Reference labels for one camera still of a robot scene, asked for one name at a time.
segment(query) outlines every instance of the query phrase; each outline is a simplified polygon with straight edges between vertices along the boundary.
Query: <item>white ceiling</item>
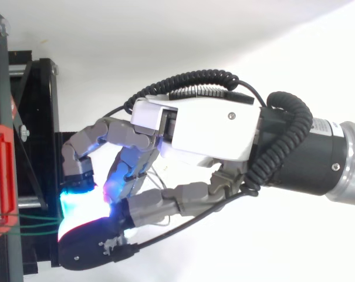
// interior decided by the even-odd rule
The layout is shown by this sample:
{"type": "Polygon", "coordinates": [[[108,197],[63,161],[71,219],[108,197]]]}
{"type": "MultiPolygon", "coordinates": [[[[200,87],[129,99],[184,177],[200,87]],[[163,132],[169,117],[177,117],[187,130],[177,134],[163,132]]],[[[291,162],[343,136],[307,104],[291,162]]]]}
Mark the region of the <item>white ceiling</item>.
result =
{"type": "Polygon", "coordinates": [[[0,13],[10,49],[127,78],[216,64],[348,2],[0,0],[0,13]]]}

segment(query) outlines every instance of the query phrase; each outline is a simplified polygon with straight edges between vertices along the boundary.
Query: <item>red clamp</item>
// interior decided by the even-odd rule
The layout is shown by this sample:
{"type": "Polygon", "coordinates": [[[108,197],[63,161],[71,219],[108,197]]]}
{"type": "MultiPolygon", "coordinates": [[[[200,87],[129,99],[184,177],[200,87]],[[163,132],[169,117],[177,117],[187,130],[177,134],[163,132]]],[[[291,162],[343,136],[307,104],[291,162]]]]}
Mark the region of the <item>red clamp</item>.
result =
{"type": "Polygon", "coordinates": [[[18,222],[15,183],[13,129],[0,125],[0,236],[18,222]]]}

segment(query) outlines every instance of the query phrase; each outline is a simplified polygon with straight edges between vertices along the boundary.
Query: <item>silver metal cylinder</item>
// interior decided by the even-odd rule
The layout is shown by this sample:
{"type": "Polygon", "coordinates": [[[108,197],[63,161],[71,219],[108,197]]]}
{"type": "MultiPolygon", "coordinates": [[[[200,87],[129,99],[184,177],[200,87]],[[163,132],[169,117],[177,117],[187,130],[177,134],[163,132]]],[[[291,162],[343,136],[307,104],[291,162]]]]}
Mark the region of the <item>silver metal cylinder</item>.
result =
{"type": "Polygon", "coordinates": [[[341,124],[347,139],[347,160],[343,175],[334,189],[326,196],[331,201],[355,205],[355,123],[341,124]]]}
{"type": "Polygon", "coordinates": [[[10,65],[9,66],[9,76],[10,77],[21,77],[25,72],[26,65],[10,65]]]}
{"type": "Polygon", "coordinates": [[[32,209],[36,207],[41,207],[40,201],[36,196],[27,196],[18,198],[18,208],[19,209],[32,209]]]}

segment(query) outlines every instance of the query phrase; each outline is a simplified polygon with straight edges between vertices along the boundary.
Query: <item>green wire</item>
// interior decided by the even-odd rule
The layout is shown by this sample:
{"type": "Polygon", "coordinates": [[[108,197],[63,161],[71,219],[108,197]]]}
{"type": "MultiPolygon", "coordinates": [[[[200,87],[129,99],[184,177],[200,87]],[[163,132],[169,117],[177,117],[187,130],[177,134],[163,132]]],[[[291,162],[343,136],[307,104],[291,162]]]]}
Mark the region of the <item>green wire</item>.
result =
{"type": "Polygon", "coordinates": [[[40,220],[62,220],[58,217],[48,217],[48,216],[29,216],[27,214],[10,214],[10,213],[1,213],[0,216],[18,216],[25,219],[40,219],[40,220]]]}
{"type": "Polygon", "coordinates": [[[34,225],[1,225],[1,227],[16,227],[16,228],[35,228],[35,227],[43,227],[43,226],[52,226],[52,225],[58,225],[60,224],[59,221],[56,222],[47,222],[47,223],[41,223],[41,224],[34,224],[34,225]]]}
{"type": "Polygon", "coordinates": [[[16,236],[44,236],[44,235],[51,235],[56,234],[58,231],[47,231],[47,232],[39,232],[39,233],[14,233],[14,232],[0,232],[0,234],[5,235],[16,235],[16,236]]]}

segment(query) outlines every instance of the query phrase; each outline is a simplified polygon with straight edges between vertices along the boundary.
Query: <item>blue light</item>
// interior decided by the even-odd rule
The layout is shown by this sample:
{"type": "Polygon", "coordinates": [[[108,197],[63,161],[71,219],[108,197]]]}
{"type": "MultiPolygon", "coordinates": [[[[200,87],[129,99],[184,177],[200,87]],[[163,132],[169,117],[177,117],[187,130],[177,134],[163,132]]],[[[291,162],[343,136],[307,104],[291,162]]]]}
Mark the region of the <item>blue light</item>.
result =
{"type": "Polygon", "coordinates": [[[104,201],[103,189],[95,187],[94,190],[82,194],[62,192],[60,202],[64,219],[59,226],[58,240],[77,226],[81,226],[102,217],[109,217],[111,208],[104,201]]]}

